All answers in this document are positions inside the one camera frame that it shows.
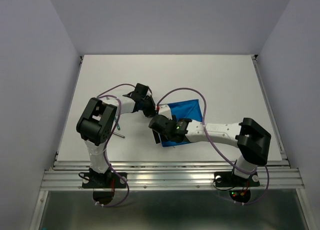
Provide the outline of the blue cloth napkin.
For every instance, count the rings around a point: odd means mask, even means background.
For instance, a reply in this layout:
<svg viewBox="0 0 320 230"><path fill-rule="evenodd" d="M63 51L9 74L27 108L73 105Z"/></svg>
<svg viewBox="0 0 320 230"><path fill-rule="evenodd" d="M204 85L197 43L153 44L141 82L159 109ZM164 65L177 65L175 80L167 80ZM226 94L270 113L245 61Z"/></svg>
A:
<svg viewBox="0 0 320 230"><path fill-rule="evenodd" d="M189 118L198 122L202 122L203 115L201 112L198 99L168 103L171 114L175 115L177 120L181 118Z"/></svg>

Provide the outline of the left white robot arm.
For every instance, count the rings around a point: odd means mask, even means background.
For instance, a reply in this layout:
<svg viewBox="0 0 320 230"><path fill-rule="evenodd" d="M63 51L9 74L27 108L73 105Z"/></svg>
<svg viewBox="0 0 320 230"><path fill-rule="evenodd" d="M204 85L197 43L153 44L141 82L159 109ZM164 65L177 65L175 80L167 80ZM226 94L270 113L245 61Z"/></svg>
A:
<svg viewBox="0 0 320 230"><path fill-rule="evenodd" d="M105 151L120 116L138 111L142 111L148 118L156 114L156 105L149 86L137 83L133 91L120 97L107 94L126 85L127 83L117 85L91 98L76 125L76 131L88 149L89 170L95 173L94 181L101 187L108 186L111 182L111 174L107 172L110 163L105 160Z"/></svg>

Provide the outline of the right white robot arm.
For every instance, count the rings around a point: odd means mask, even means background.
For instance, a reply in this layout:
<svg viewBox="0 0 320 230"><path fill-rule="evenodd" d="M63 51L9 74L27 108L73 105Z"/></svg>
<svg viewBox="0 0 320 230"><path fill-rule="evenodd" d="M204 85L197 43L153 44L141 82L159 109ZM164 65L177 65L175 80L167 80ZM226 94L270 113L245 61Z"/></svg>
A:
<svg viewBox="0 0 320 230"><path fill-rule="evenodd" d="M155 138L157 143L162 140L175 143L209 142L227 162L230 161L218 150L216 144L238 148L241 155L230 172L230 179L236 185L246 182L258 166L265 166L268 161L272 136L251 118L244 118L240 123L213 124L156 115L148 127L159 135Z"/></svg>

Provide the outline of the silver metal fork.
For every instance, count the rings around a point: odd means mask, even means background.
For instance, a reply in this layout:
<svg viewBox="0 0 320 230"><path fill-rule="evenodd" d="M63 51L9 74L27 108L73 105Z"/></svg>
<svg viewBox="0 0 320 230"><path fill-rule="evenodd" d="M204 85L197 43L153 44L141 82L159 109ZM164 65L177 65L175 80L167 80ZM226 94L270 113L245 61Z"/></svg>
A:
<svg viewBox="0 0 320 230"><path fill-rule="evenodd" d="M121 134L116 133L116 132L114 132L114 133L113 133L113 135L116 135L116 136L121 137L121 138L125 138L125 136L124 136L124 135L121 135Z"/></svg>

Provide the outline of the green handled knife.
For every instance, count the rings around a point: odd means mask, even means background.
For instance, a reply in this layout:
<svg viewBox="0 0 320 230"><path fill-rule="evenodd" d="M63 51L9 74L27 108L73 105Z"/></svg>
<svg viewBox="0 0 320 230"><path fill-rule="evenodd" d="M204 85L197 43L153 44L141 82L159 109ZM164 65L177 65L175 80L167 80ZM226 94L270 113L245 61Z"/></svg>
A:
<svg viewBox="0 0 320 230"><path fill-rule="evenodd" d="M120 127L120 125L119 125L118 119L115 118L114 121L115 121L115 123L116 123L116 128L117 128L117 130L120 131L120 130L121 130L121 127Z"/></svg>

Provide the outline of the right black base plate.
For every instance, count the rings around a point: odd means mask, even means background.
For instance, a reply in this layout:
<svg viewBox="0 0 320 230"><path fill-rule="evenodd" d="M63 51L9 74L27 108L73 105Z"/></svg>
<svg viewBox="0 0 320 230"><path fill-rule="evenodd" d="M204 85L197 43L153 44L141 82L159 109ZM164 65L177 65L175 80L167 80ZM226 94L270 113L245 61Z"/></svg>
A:
<svg viewBox="0 0 320 230"><path fill-rule="evenodd" d="M258 174L255 173L248 179L234 175L231 171L218 171L214 173L213 179L216 187L218 188L231 188L231 187L258 187L260 181Z"/></svg>

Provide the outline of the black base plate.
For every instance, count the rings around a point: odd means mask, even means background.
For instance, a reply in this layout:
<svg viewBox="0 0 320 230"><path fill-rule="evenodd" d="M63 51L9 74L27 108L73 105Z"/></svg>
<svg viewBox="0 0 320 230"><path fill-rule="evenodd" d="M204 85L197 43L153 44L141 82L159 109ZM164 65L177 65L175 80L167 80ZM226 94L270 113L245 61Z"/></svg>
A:
<svg viewBox="0 0 320 230"><path fill-rule="evenodd" d="M126 184L113 172L107 172L104 176L92 177L89 172L80 172L83 189L125 189Z"/></svg>
<svg viewBox="0 0 320 230"><path fill-rule="evenodd" d="M258 187L260 181L258 174L255 173L248 179L234 175L231 171L218 171L214 173L213 179L216 187L218 188L231 188L231 187Z"/></svg>

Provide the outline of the aluminium rail frame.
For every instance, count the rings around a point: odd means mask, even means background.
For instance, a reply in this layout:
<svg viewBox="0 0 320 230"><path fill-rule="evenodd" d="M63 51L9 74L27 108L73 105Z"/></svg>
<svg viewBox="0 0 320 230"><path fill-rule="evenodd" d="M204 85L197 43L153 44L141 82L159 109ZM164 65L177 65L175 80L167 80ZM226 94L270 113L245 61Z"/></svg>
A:
<svg viewBox="0 0 320 230"><path fill-rule="evenodd" d="M130 192L115 207L98 207L78 173L88 161L57 157L43 174L31 229L316 229L305 186L292 168L278 131L254 55L199 55L215 69L239 68L252 78L263 113L271 124L281 159L259 169L261 185L252 189L254 204L239 206L216 190L216 172L231 167L221 160L115 161L128 173Z"/></svg>

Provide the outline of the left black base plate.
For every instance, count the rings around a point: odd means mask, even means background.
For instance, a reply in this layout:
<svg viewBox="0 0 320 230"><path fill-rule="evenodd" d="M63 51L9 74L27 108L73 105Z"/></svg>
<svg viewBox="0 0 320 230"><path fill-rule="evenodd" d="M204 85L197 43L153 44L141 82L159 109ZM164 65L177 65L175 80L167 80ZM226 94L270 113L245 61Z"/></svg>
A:
<svg viewBox="0 0 320 230"><path fill-rule="evenodd" d="M107 172L104 176L92 177L89 172L80 172L83 189L125 189L126 184L113 172Z"/></svg>

